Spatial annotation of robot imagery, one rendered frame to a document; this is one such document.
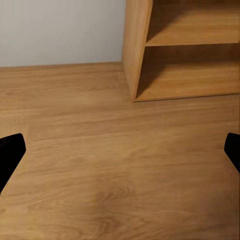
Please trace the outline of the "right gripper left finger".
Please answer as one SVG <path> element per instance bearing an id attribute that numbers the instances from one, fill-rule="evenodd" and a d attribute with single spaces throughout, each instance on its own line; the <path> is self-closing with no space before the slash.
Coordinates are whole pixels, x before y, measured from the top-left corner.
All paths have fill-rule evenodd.
<path id="1" fill-rule="evenodd" d="M 0 138 L 0 193 L 26 152 L 21 133 Z"/>

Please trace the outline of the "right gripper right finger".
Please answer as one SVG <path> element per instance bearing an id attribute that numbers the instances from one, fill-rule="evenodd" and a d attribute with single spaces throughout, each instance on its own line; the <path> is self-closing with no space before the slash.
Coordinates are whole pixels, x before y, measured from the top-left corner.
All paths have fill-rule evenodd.
<path id="1" fill-rule="evenodd" d="M 240 135 L 235 133 L 228 133 L 224 151 L 240 173 Z"/>

